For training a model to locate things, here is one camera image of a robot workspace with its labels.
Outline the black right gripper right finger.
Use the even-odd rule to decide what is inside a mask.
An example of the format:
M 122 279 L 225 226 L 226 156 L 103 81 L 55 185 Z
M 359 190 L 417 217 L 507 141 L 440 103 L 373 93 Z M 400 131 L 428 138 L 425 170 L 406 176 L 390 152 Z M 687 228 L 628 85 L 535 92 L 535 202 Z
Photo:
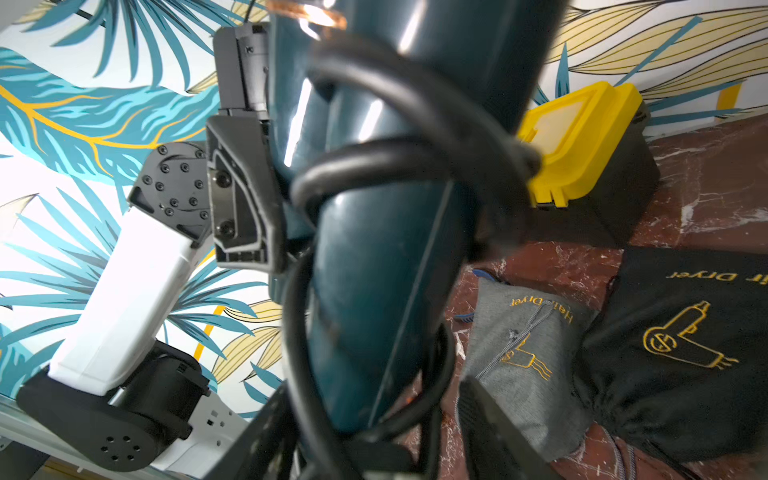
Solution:
M 559 477 L 477 379 L 460 382 L 457 412 L 470 479 Z

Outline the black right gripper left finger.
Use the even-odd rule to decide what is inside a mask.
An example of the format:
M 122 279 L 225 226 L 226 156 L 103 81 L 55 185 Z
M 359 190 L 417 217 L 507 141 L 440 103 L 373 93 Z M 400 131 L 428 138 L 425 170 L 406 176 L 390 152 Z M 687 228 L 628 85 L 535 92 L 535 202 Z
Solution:
M 293 458 L 294 415 L 284 383 L 204 479 L 288 479 Z

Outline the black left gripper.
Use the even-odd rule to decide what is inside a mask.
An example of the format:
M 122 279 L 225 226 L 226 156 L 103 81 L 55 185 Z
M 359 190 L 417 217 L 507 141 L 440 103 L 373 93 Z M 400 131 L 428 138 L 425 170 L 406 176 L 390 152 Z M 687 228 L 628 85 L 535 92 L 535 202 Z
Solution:
M 287 258 L 283 196 L 256 118 L 269 116 L 268 39 L 261 23 L 222 27 L 213 37 L 224 115 L 207 121 L 207 166 L 219 265 L 281 273 Z

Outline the grey fabric drawstring pouch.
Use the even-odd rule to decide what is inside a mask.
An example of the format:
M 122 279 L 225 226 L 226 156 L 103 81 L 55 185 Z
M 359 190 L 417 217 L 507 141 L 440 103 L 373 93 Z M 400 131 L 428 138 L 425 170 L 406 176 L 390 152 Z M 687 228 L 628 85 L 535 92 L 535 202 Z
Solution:
M 461 376 L 477 379 L 546 461 L 575 451 L 593 422 L 572 392 L 572 366 L 596 316 L 531 288 L 481 291 Z

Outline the black hair dryer bag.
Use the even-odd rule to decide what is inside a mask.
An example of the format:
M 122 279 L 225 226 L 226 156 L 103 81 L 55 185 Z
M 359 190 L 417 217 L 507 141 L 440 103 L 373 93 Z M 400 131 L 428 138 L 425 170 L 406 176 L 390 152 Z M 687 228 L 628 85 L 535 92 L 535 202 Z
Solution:
M 629 247 L 573 364 L 609 432 L 671 464 L 767 446 L 767 258 Z

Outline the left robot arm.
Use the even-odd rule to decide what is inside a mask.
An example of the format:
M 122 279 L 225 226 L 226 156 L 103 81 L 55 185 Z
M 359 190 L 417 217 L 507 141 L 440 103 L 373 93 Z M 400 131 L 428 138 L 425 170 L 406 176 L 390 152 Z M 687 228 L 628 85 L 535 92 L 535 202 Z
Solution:
M 266 28 L 224 27 L 213 47 L 224 98 L 205 141 L 163 144 L 148 156 L 74 331 L 17 401 L 113 472 L 285 479 L 298 437 L 286 391 L 255 419 L 239 418 L 197 360 L 157 339 L 206 251 L 226 267 L 269 274 L 287 260 L 283 195 L 265 136 Z

